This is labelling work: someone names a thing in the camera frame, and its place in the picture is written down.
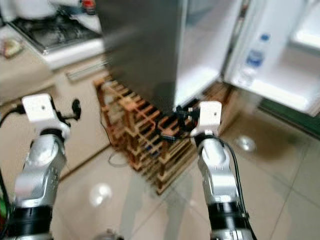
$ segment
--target white floor tile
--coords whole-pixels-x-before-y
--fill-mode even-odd
[[[292,191],[271,240],[319,239],[320,208]]]
[[[235,140],[241,135],[255,141],[256,151],[246,152],[237,146]],[[242,114],[222,137],[239,155],[289,187],[310,143],[306,134],[259,110],[252,115]]]
[[[259,240],[269,240],[290,189],[242,157],[238,165],[251,226]]]
[[[76,240],[77,237],[68,227],[66,221],[60,216],[59,212],[54,210],[50,226],[51,234],[54,240]]]
[[[108,148],[89,164],[65,179],[58,191],[56,207],[78,239],[92,239],[113,229],[128,239],[160,205],[161,197],[129,166],[115,168],[108,164]],[[116,155],[112,161],[124,156]],[[97,184],[108,185],[112,197],[94,207],[90,192]]]
[[[132,240],[208,240],[210,231],[210,223],[172,191]]]
[[[320,206],[320,141],[314,140],[298,171],[293,188]]]
[[[195,161],[193,168],[178,179],[174,189],[180,194],[200,215],[209,221],[208,207],[202,185],[202,175]]]

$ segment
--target refrigerator door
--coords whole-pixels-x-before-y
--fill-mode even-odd
[[[165,113],[221,73],[242,0],[96,0],[112,77]]]
[[[291,44],[308,3],[252,0],[225,81],[315,116],[320,111],[320,55]],[[261,39],[268,41],[261,44]]]

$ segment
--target plastic bottle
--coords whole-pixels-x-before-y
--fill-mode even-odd
[[[250,86],[261,68],[270,42],[269,34],[262,34],[249,51],[242,69],[242,84]]]

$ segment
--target stove burner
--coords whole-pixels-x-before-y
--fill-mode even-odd
[[[37,20],[18,18],[9,24],[43,54],[100,37],[63,14]]]

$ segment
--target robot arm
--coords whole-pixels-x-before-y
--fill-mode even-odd
[[[240,181],[230,169],[226,143],[218,139],[220,102],[201,102],[198,125],[191,132],[198,150],[212,240],[256,240],[243,203]]]
[[[67,161],[64,142],[70,136],[70,124],[66,119],[80,118],[80,102],[73,102],[73,114],[67,117],[56,111],[48,94],[26,96],[22,104],[37,137],[15,182],[15,208],[9,219],[8,237],[51,240],[52,209],[60,173]]]

